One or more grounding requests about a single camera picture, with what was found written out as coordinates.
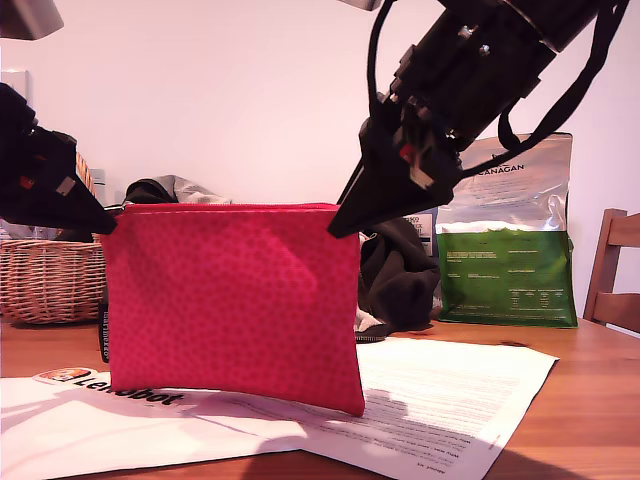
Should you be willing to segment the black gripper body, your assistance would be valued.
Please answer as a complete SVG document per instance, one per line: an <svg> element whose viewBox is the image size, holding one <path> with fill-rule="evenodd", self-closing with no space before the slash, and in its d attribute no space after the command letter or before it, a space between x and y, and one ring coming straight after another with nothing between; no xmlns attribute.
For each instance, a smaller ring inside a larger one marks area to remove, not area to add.
<svg viewBox="0 0 640 480"><path fill-rule="evenodd" d="M400 61L389 99L401 108L394 146L423 189L452 188L458 160L509 105L527 96L555 54L506 1L448 1Z"/></svg>

